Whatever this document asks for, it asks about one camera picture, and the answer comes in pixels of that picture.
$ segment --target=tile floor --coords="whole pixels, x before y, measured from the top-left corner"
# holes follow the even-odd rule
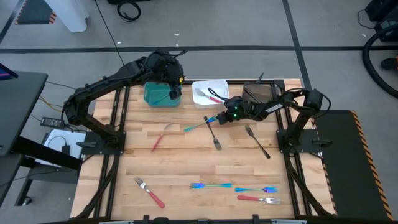
[[[13,70],[43,72],[49,81],[71,86],[91,83],[103,75],[114,73],[121,62],[116,52],[74,53],[80,48],[101,51],[113,43],[94,1],[80,0],[90,18],[85,32],[73,34],[57,19],[52,25],[12,25],[3,40],[0,52],[22,49],[25,54],[0,54],[0,62]],[[142,16],[133,23],[120,20],[116,6],[98,0],[101,12],[118,47],[124,48],[125,62],[147,52],[135,47],[179,46],[293,46],[285,16],[286,0],[151,0],[139,2]],[[362,46],[373,35],[357,23],[357,12],[369,0],[288,0],[301,46]],[[6,24],[18,0],[0,0],[0,29]],[[361,20],[371,26],[365,14]],[[375,45],[393,45],[376,42]],[[32,49],[66,49],[69,53],[32,53]],[[396,52],[371,52],[374,64]],[[374,163],[384,187],[393,216],[398,217],[398,152],[395,118],[398,101],[384,93],[369,77],[361,61],[360,51],[303,52],[313,88],[330,97],[332,109],[356,110],[363,125]],[[180,58],[189,78],[301,78],[296,52],[293,50],[199,50]],[[398,88],[396,72],[380,71],[392,86]],[[46,85],[43,96],[61,104],[69,89]],[[36,104],[32,114],[57,117],[57,112],[43,103]],[[29,119],[23,135],[41,141],[47,128]],[[18,177],[26,174],[21,169]],[[23,180],[15,181],[0,208],[4,223],[43,223],[66,220],[75,193],[73,184],[36,181],[29,195],[33,204],[15,207],[14,200]]]

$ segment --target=blue-handled utensil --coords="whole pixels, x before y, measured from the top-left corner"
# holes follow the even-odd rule
[[[264,188],[242,188],[242,187],[235,187],[235,192],[242,192],[242,191],[249,191],[249,190],[263,190],[267,193],[275,193],[278,192],[277,187],[264,187]]]
[[[203,189],[205,187],[232,187],[232,183],[227,183],[227,184],[192,183],[191,184],[191,189]]]

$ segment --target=metal fork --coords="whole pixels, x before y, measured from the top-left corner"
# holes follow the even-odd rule
[[[257,197],[250,197],[245,195],[238,195],[239,200],[255,200],[260,202],[266,202],[268,204],[280,204],[279,198],[257,198]]]
[[[148,187],[147,184],[142,181],[139,177],[134,178],[134,180],[137,182],[137,184],[139,185],[140,188],[144,189],[146,192],[148,192],[148,194],[155,200],[156,204],[160,207],[160,208],[164,208],[164,203],[158,198],[156,197],[156,195],[151,192]]]

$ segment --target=butcher block tabletop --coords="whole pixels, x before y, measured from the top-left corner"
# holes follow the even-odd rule
[[[286,90],[301,87],[299,79],[285,79]],[[229,96],[241,95],[243,85],[229,85]],[[144,88],[134,86],[129,95],[127,109],[126,147],[120,158],[116,190],[112,209],[112,220],[142,220],[167,217],[174,220],[188,219],[250,219],[253,214],[259,218],[293,218],[287,173],[283,155],[278,150],[277,120],[270,114],[264,121],[248,119],[219,125],[211,123],[222,150],[217,151],[213,137],[206,125],[190,132],[184,128],[203,122],[225,110],[224,107],[196,109],[192,100],[192,86],[183,85],[181,104],[176,108],[151,108],[143,97]],[[109,123],[114,93],[96,100],[94,117],[102,123]],[[298,113],[292,111],[292,118]],[[250,125],[255,137],[271,155],[267,159],[255,140],[250,137],[244,125]],[[157,138],[164,137],[151,152]],[[330,213],[334,213],[328,184],[321,160],[310,154],[301,154],[305,181],[315,198]],[[87,160],[80,172],[71,217],[78,215],[88,204],[98,188],[103,156]],[[140,177],[147,186],[165,203],[160,208],[150,195],[134,181]],[[190,189],[191,183],[232,183],[232,188],[208,187]],[[278,187],[277,193],[263,191],[235,192],[235,187]],[[296,186],[300,213],[304,214],[299,188]],[[275,197],[279,205],[265,202],[238,200],[238,195],[254,197]],[[107,192],[103,197],[101,214],[105,214]]]

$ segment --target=white container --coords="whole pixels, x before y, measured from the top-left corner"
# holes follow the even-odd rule
[[[199,96],[195,89],[198,88],[202,92],[204,92],[208,96],[212,96],[217,100],[221,100],[218,97],[213,96],[209,91],[208,88],[213,89],[217,94],[221,97],[229,98],[229,91],[228,91],[228,83],[226,80],[207,80],[207,81],[196,81],[192,83],[192,97],[195,107],[198,109],[204,108],[217,108],[223,107],[224,103],[216,103],[213,100],[205,97]]]

